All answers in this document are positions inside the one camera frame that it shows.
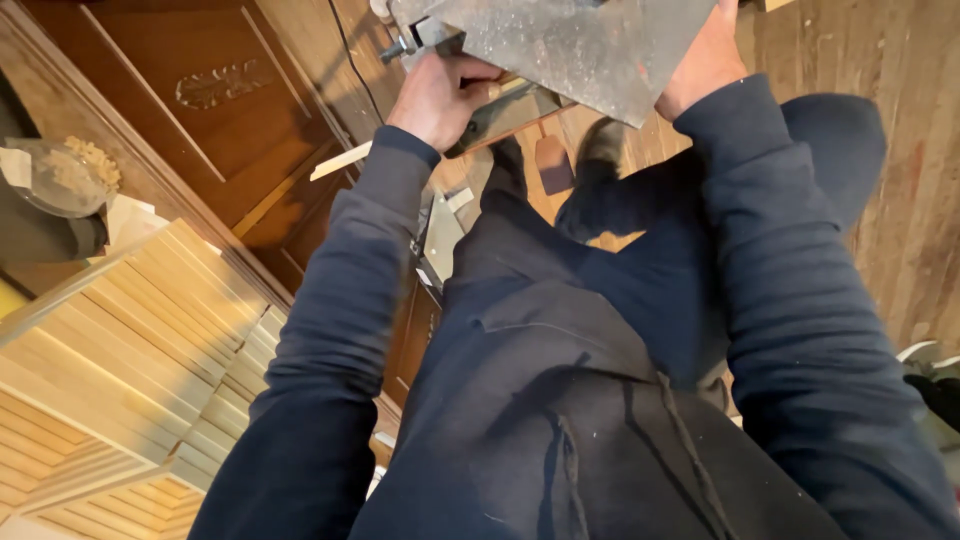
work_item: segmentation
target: wooden floor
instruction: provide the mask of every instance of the wooden floor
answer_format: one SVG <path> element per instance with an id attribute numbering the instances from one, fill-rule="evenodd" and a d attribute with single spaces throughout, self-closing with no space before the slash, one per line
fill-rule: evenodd
<path id="1" fill-rule="evenodd" d="M 960 2 L 799 0 L 770 13 L 741 11 L 740 54 L 770 75 L 780 101 L 846 92 L 876 101 L 889 140 L 879 186 L 849 245 L 898 348 L 921 339 L 960 355 Z M 568 192 L 547 197 L 534 165 L 537 142 L 556 135 L 571 159 L 599 115 L 583 107 L 521 132 L 530 201 L 551 221 Z M 651 115 L 630 130 L 621 168 L 629 174 L 680 152 L 689 140 Z M 479 194 L 489 155 L 445 161 L 433 182 Z M 476 211 L 466 212 L 466 225 Z M 605 235 L 617 250 L 632 238 Z"/>

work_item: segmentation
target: metal tool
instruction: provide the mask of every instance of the metal tool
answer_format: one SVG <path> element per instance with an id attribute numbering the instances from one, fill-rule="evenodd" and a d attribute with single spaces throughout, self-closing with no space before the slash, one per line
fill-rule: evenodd
<path id="1" fill-rule="evenodd" d="M 373 0 L 416 55 L 463 51 L 639 127 L 715 0 Z"/>

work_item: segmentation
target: stack of wooden boards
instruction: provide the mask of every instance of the stack of wooden boards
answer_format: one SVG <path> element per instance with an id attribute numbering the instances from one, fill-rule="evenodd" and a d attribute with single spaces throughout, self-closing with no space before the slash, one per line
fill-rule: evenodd
<path id="1" fill-rule="evenodd" d="M 284 321 L 181 221 L 0 321 L 0 522 L 185 537 Z"/>

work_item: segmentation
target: wooden handle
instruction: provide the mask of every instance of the wooden handle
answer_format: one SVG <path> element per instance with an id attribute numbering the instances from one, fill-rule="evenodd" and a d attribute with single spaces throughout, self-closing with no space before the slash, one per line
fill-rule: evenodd
<path id="1" fill-rule="evenodd" d="M 313 169 L 313 172 L 310 173 L 310 182 L 322 178 L 332 172 L 339 171 L 340 169 L 350 165 L 351 163 L 356 163 L 357 161 L 365 158 L 367 154 L 370 153 L 370 147 L 373 145 L 373 141 L 361 144 L 352 150 L 347 150 L 340 156 L 333 158 L 332 160 L 326 160 L 323 163 L 317 165 L 317 168 Z"/>

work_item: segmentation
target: metal plate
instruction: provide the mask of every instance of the metal plate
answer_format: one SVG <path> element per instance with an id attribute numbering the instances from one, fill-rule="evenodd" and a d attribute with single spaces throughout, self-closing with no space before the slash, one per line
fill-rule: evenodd
<path id="1" fill-rule="evenodd" d="M 394 0 L 404 10 L 423 0 Z M 716 0 L 445 0 L 426 13 L 467 32 L 464 52 L 634 127 Z"/>

